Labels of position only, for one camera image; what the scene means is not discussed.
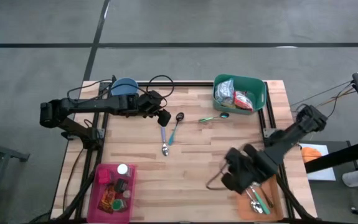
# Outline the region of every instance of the floor stripe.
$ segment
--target floor stripe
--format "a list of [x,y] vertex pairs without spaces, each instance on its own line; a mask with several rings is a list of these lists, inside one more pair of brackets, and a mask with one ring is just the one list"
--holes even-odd
[[104,0],[103,8],[101,10],[100,18],[98,20],[96,34],[95,34],[94,40],[93,40],[93,46],[90,51],[89,59],[87,60],[86,70],[85,70],[85,74],[83,76],[83,81],[89,81],[90,75],[92,74],[92,69],[93,69],[94,60],[96,58],[98,43],[100,42],[100,39],[101,39],[101,33],[103,31],[103,26],[105,23],[106,15],[108,14],[108,6],[110,5],[110,1],[111,0]]
[[0,44],[0,48],[90,48],[90,43]]
[[100,43],[104,49],[160,48],[329,48],[358,47],[358,43]]

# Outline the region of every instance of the paper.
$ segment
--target paper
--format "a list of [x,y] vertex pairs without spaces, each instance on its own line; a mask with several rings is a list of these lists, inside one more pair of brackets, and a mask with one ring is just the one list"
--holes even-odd
[[[317,149],[321,153],[322,156],[328,155],[328,148],[325,145],[304,144],[304,143],[300,143],[299,145],[301,145],[302,147],[311,147],[313,149]],[[319,170],[316,172],[312,172],[312,173],[308,174],[308,179],[309,180],[331,180],[331,181],[336,180],[334,169],[332,167],[323,169],[323,170]]]

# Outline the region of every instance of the green spoon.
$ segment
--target green spoon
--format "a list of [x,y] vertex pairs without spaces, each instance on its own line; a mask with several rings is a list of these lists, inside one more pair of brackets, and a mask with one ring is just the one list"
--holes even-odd
[[171,137],[169,138],[169,142],[167,143],[168,145],[171,146],[173,144],[174,133],[176,132],[177,125],[179,124],[180,121],[183,120],[183,118],[184,118],[183,112],[180,112],[176,115],[176,126],[174,127],[173,133],[172,133]]
[[261,205],[261,209],[263,209],[263,211],[265,212],[266,215],[270,214],[269,209],[267,208],[267,206],[265,205],[265,203],[263,202],[263,200],[261,199],[261,197],[259,196],[258,192],[256,192],[255,189],[253,189],[252,186],[249,186],[251,188],[251,191],[255,194],[256,199],[258,200],[258,202]]
[[205,122],[205,121],[208,121],[208,120],[211,120],[211,119],[215,119],[215,118],[228,118],[230,115],[226,112],[222,112],[219,114],[219,116],[216,116],[216,117],[211,117],[211,118],[202,118],[202,119],[199,119],[198,122]]

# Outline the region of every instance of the spoon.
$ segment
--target spoon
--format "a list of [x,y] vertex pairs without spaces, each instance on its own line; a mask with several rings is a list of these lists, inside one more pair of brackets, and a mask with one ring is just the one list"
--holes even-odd
[[184,118],[184,113],[183,112],[180,112],[176,115],[176,126],[174,127],[173,129],[173,133],[171,135],[171,137],[169,138],[169,142],[168,144],[171,146],[172,143],[173,143],[173,139],[174,139],[174,133],[176,132],[176,128],[177,128],[177,125],[179,124],[180,121],[182,121]]
[[162,127],[161,126],[161,134],[162,134],[162,142],[163,142],[163,145],[162,145],[162,154],[164,156],[167,156],[169,155],[169,148],[167,147],[166,145],[166,134],[165,134],[165,127]]
[[245,190],[245,192],[247,193],[247,195],[251,199],[251,208],[253,209],[253,211],[255,211],[255,212],[259,213],[259,214],[262,214],[263,209],[261,208],[261,205],[259,204],[259,202],[255,201],[253,199],[253,197],[249,194],[248,190]]
[[266,199],[266,201],[267,201],[268,206],[269,206],[270,208],[274,208],[274,203],[273,203],[273,202],[270,200],[270,198],[267,196],[266,192],[265,192],[264,189],[261,187],[261,184],[254,182],[253,185],[255,185],[255,186],[257,186],[257,187],[260,188],[260,190],[261,190],[263,196],[265,196],[265,199]]
[[253,189],[252,186],[249,186],[252,190],[252,192],[255,194],[256,198],[258,199],[258,203],[261,206],[261,208],[263,209],[263,211],[265,212],[266,215],[270,214],[270,210],[267,208],[267,206],[265,205],[265,203],[263,202],[263,200],[261,199],[261,197],[259,196],[258,192],[256,192],[255,189]]
[[211,118],[202,118],[202,119],[199,119],[198,122],[205,122],[205,121],[208,121],[210,119],[215,119],[215,118],[228,118],[230,115],[226,112],[222,112],[219,114],[219,116],[216,116],[216,117],[211,117]]

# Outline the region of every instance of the blue bowl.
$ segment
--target blue bowl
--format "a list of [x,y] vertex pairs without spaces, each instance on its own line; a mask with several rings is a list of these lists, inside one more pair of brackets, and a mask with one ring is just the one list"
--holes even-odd
[[112,88],[114,86],[120,85],[120,84],[130,84],[130,85],[121,85],[116,87],[115,89],[111,90],[112,95],[125,95],[125,94],[135,94],[137,93],[137,88],[139,85],[137,84],[136,80],[132,78],[120,78],[114,84],[112,85]]

